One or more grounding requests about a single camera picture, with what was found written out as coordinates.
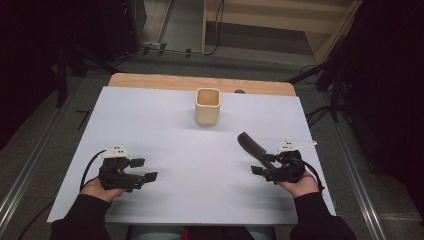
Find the white table surface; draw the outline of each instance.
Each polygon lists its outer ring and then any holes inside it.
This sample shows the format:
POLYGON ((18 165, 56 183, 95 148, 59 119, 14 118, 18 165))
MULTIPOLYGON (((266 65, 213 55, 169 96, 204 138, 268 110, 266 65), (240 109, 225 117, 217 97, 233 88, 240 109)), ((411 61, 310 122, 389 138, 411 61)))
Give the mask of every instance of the white table surface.
MULTIPOLYGON (((247 132, 268 153, 277 153, 284 140, 312 140, 299 98, 221 93, 218 123, 205 127, 194 119, 195 95, 195 91, 104 87, 47 221, 66 215, 89 160, 103 149, 123 144, 129 158, 146 159, 143 167, 127 168, 127 173, 159 174, 155 182, 115 199, 107 222, 297 223, 290 194, 251 173, 251 165, 261 165, 241 148, 237 136, 247 132)), ((326 186, 315 147, 300 152, 326 186)), ((93 163, 87 179, 98 174, 102 161, 93 163)), ((323 196, 335 214, 327 188, 323 196)))

